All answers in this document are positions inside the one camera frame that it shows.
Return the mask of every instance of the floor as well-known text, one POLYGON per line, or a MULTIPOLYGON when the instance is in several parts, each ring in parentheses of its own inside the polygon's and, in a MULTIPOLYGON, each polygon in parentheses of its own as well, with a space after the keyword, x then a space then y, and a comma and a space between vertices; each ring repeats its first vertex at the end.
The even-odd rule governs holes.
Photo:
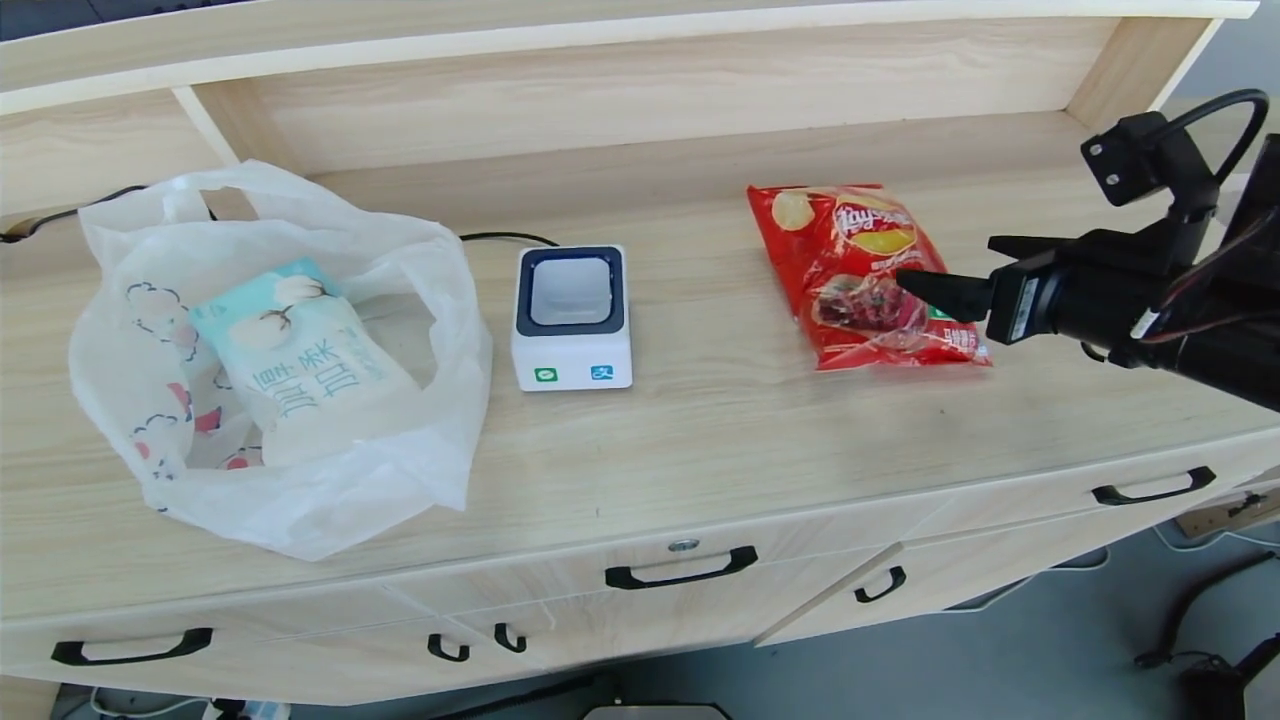
MULTIPOLYGON (((1172 524, 1175 544, 1187 543, 1172 524)), ((1280 543, 1280 524, 1251 532, 1280 543)), ((628 702, 714 702, 733 720, 1174 720, 1176 670, 1152 671, 1132 659, 1148 650, 1175 594, 1212 570, 1263 548, 1222 538, 1174 552, 1151 530, 1111 546, 1093 571, 1048 571, 980 612, 911 618, 765 650, 749 646, 623 662, 608 670, 628 702)), ((1068 564, 1096 565, 1103 553, 1068 564)), ((1206 593, 1183 626, 1179 650, 1238 661, 1280 632, 1280 561, 1206 593)), ((588 673, 358 707, 294 708, 294 720, 433 720, 475 705, 588 673)), ((485 716, 485 720, 579 720, 609 701, 611 687, 485 716)), ((134 712, 163 698, 119 693, 110 707, 134 712)), ((60 703, 59 711, 65 711, 60 703)), ((198 720, 198 708, 170 720, 198 720)), ((78 711, 67 720, 91 720, 78 711)))

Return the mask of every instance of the lays logo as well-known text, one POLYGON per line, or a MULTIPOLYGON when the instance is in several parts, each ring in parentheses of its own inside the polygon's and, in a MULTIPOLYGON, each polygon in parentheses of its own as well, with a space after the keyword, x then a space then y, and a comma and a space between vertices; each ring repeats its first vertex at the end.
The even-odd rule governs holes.
POLYGON ((841 195, 833 214, 836 241, 874 255, 896 255, 915 245, 915 223, 902 206, 870 195, 841 195))

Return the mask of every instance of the potato chips bag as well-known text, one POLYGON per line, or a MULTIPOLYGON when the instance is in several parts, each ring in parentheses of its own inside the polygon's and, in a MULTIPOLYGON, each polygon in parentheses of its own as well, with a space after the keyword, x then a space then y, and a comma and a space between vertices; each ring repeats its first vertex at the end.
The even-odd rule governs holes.
POLYGON ((972 323, 899 287, 899 269, 945 273, 929 237, 878 184, 746 190, 791 314, 819 370, 869 364, 991 365, 972 323))

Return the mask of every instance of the drawer handle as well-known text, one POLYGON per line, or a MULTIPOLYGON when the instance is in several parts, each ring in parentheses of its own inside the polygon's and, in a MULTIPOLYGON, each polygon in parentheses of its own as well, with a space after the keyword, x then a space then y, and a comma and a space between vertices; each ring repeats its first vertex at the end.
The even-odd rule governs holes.
POLYGON ((173 650, 157 652, 155 655, 136 655, 133 657, 110 657, 106 660, 90 660, 84 657, 84 643, 64 641, 54 646, 50 660, 72 667, 101 667, 104 665, 132 665, 134 662, 151 662, 152 660, 169 660, 200 652, 214 642, 212 628, 192 628, 182 634, 178 644, 173 650))
POLYGON ((869 596, 867 594, 867 591, 864 591, 863 588, 858 588, 856 591, 854 591, 854 600, 864 605, 868 602, 876 602, 877 600, 884 597, 886 594, 906 584, 906 570, 904 570, 901 565, 895 565, 888 569, 888 579, 891 582, 888 584, 887 591, 877 596, 869 596))
POLYGON ((518 653, 529 650, 529 642, 525 639, 525 635, 517 637, 516 643, 512 644, 511 638, 507 637, 506 623, 498 623, 497 625, 493 626, 493 639, 497 641, 497 643, 500 644, 502 647, 509 650, 511 652, 518 653))
POLYGON ((1146 497, 1129 497, 1116 489, 1115 486, 1102 486, 1100 488, 1093 488, 1093 498, 1098 501, 1100 505, 1137 505, 1139 502, 1155 502, 1157 500, 1166 500, 1170 497, 1178 497, 1179 495, 1187 495, 1189 492, 1196 492, 1198 489, 1204 489, 1217 479, 1213 470, 1201 465, 1199 468, 1192 468, 1187 470, 1187 474, 1192 478, 1192 484, 1184 487, 1183 489, 1175 489, 1171 492, 1162 492, 1158 495, 1148 495, 1146 497))
POLYGON ((444 652, 443 647, 440 647, 440 641, 443 639, 444 635, 440 633, 431 633, 430 637, 426 638, 426 652, 430 652, 440 660, 448 660, 449 662, 466 662, 467 660, 471 660, 471 646, 460 644, 458 653, 449 655, 448 652, 444 652))
POLYGON ((728 565, 726 565, 723 570, 713 570, 710 573, 689 575, 685 578, 671 578, 668 580, 645 582, 632 575, 631 568, 623 565, 605 570, 604 584, 620 591, 643 591, 649 588, 664 588, 667 585, 680 585, 684 583, 696 583, 698 580, 710 580, 712 578, 723 578, 724 575, 741 573, 751 565, 755 565, 755 561, 759 559, 760 556, 755 553, 755 547, 745 544, 728 551, 728 565))

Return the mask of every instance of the plastic bag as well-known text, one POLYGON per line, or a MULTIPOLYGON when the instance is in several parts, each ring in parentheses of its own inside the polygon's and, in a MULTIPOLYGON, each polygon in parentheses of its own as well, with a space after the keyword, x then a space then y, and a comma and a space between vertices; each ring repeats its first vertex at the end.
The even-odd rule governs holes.
POLYGON ((878 184, 748 188, 791 314, 819 370, 868 364, 991 365, 973 323, 899 287, 902 268, 946 272, 911 214, 878 184))
POLYGON ((102 287, 70 338, 72 389, 147 505, 302 560, 369 539, 431 505, 466 506, 493 342, 456 234, 365 213, 256 161, 192 173, 79 213, 102 287), (202 190, 238 188, 253 222, 210 222, 202 190), (188 310, 311 258, 421 387, 412 429, 262 466, 261 441, 188 310))

